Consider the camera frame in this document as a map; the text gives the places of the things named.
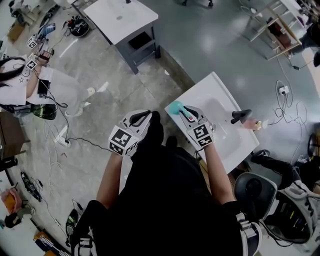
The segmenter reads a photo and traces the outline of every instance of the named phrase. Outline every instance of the gray floor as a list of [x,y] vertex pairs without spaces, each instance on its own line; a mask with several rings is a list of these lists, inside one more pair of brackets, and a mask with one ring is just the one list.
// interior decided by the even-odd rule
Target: gray floor
[[[252,21],[240,9],[238,0],[214,0],[214,7],[208,9],[208,0],[189,0],[181,6],[182,0],[141,0],[159,14],[157,27],[161,46],[181,64],[188,75],[198,82],[212,71],[223,81],[239,106],[251,109],[259,120],[269,123],[278,120],[274,114],[278,107],[275,85],[277,80],[288,84],[277,59],[267,61],[274,52],[268,46],[268,37],[262,35],[253,42],[251,38],[260,25]],[[242,0],[259,9],[270,0]],[[307,130],[303,129],[302,142],[294,160],[306,155],[311,126],[319,122],[320,101],[315,83],[307,68],[296,71],[288,60],[281,56],[284,72],[288,76],[294,95],[292,107],[287,113],[296,117],[296,103],[302,101],[307,107]],[[299,54],[292,63],[303,66],[305,61]],[[299,114],[305,119],[303,106]],[[290,162],[301,136],[300,125],[283,120],[266,130],[255,132],[260,148],[269,149],[271,154]]]
[[[189,0],[187,7],[177,1],[142,0],[159,14],[157,33],[162,47],[195,82],[215,71],[242,109],[252,109],[258,119],[275,121],[275,84],[277,80],[285,82],[286,79],[276,59],[265,59],[264,55],[272,54],[270,47],[260,38],[253,43],[245,38],[253,34],[251,26],[257,25],[250,23],[250,18],[240,10],[239,2],[216,0],[213,9],[207,9],[206,0]],[[71,14],[74,12],[60,11],[54,17],[57,30],[50,36],[51,45],[60,40],[63,34],[60,28]],[[17,42],[22,53],[27,51],[27,33],[26,29]],[[69,119],[69,137],[83,137],[105,146],[113,126],[126,112],[146,108],[159,110],[165,136],[178,134],[179,143],[192,152],[164,111],[164,107],[183,90],[154,59],[141,65],[139,74],[134,75],[115,48],[108,45],[97,30],[87,38],[79,39],[60,57],[73,40],[71,36],[66,37],[55,47],[56,55],[50,65],[77,78],[85,88],[99,89],[106,82],[108,86],[107,90],[96,93],[89,100],[91,105],[82,116]],[[319,120],[319,99],[311,75],[308,69],[297,72],[290,68],[284,57],[280,61],[291,80],[294,93],[294,103],[288,113],[294,116],[295,103],[303,101],[308,109],[307,127],[310,128],[313,122]],[[300,55],[295,56],[292,62],[298,66],[304,64]],[[47,121],[48,125],[35,116],[27,116],[23,123],[31,144],[27,154],[19,157],[20,166],[11,169],[13,176],[21,184],[19,172],[24,169],[34,179],[41,180],[44,184],[41,193],[48,201],[51,214],[64,224],[73,208],[72,198],[83,206],[95,198],[110,153],[83,141],[72,141],[70,148],[54,143],[51,138],[57,134],[56,128],[60,131],[66,125],[60,114],[55,121]],[[290,161],[299,143],[300,126],[280,122],[256,135],[261,147],[270,149],[274,156],[282,160]],[[303,131],[303,142],[296,158],[306,153],[306,139]],[[130,167],[131,161],[125,157],[122,188]],[[35,220],[63,245],[65,237],[50,218],[46,204],[38,203],[23,187],[20,188],[36,209]]]
[[[74,14],[61,10],[52,19],[57,29],[49,36],[51,46],[62,38],[62,24]],[[21,54],[29,52],[26,47],[27,35],[29,32],[30,36],[34,31],[25,29],[16,42]],[[139,66],[139,74],[134,75],[116,48],[110,46],[97,29],[86,38],[80,38],[62,55],[73,40],[72,36],[64,37],[54,47],[55,55],[50,66],[75,77],[84,88],[94,87],[98,90],[106,83],[108,85],[105,91],[97,92],[88,100],[91,104],[81,116],[68,119],[69,138],[85,138],[106,148],[114,125],[126,113],[137,109],[157,110],[164,126],[164,141],[169,135],[177,135],[179,145],[193,154],[193,147],[186,142],[164,110],[183,90],[165,74],[155,59],[149,59]],[[27,193],[20,171],[25,170],[30,177],[43,183],[41,194],[48,202],[50,213],[64,226],[73,209],[72,199],[84,207],[95,199],[110,153],[81,140],[71,141],[70,148],[54,143],[54,137],[66,125],[59,112],[54,121],[45,122],[33,115],[21,121],[31,143],[27,146],[27,153],[18,156],[19,166],[11,168],[10,172],[18,181],[18,188],[35,208],[35,221],[64,245],[66,238],[51,219],[46,203],[37,202]],[[131,165],[131,159],[126,156],[122,165],[121,189]]]

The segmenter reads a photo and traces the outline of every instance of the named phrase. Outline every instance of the white sink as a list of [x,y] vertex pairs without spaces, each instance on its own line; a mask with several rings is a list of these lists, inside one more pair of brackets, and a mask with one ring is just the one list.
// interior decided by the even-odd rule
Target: white sink
[[[233,119],[232,112],[241,109],[216,73],[209,74],[176,100],[185,106],[201,109],[206,117],[216,125],[213,134],[214,145],[227,173],[237,167],[259,145],[252,130],[245,129],[240,121],[236,124],[230,123],[230,120]],[[165,110],[194,148],[199,150],[197,144],[189,137],[181,117],[170,113],[169,106]],[[198,153],[206,162],[204,151]]]

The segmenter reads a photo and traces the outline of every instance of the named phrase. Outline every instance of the black faucet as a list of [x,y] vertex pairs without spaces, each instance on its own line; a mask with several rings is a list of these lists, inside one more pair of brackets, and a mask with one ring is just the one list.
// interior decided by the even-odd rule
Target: black faucet
[[241,110],[241,111],[233,111],[232,112],[232,117],[233,119],[231,120],[231,124],[235,124],[239,120],[241,121],[241,124],[244,124],[244,122],[251,117],[252,115],[252,110],[247,109],[247,110]]

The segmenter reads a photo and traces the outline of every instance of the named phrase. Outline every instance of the cardboard box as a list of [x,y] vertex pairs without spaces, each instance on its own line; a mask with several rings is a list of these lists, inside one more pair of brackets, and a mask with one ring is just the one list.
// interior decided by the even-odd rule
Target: cardboard box
[[15,41],[17,41],[17,39],[19,38],[21,33],[24,31],[24,29],[25,29],[25,25],[19,24],[17,20],[13,23],[13,25],[11,26],[7,34],[7,37],[9,38],[11,43],[14,43]]

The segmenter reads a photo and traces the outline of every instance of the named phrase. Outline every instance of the white shirt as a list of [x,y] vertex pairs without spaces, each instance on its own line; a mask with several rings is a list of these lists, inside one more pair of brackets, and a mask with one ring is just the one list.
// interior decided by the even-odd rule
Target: white shirt
[[[16,70],[24,65],[25,62],[20,59],[13,59],[4,64],[3,73]],[[52,104],[53,101],[46,98],[40,98],[38,95],[39,83],[35,86],[35,89],[31,97],[27,98],[27,84],[31,77],[32,71],[28,67],[24,67],[22,73],[10,80],[0,82],[0,84],[6,84],[0,88],[0,104],[3,105],[25,105],[26,101],[29,103],[39,104]],[[53,70],[52,68],[42,67],[39,74],[39,78],[43,80],[52,81]]]

